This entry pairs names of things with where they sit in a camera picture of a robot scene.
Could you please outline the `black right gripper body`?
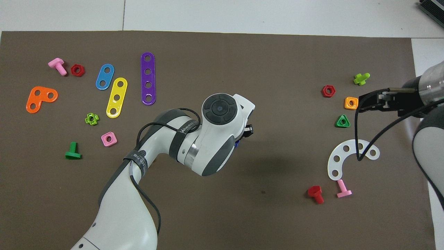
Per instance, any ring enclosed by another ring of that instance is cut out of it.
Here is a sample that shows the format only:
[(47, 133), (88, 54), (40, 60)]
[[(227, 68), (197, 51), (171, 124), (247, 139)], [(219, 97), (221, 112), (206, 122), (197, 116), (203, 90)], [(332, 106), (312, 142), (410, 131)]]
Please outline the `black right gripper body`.
[(384, 105), (382, 112), (398, 113), (398, 117), (423, 107), (423, 101), (419, 95), (420, 77), (409, 80), (402, 87), (390, 87), (384, 94)]

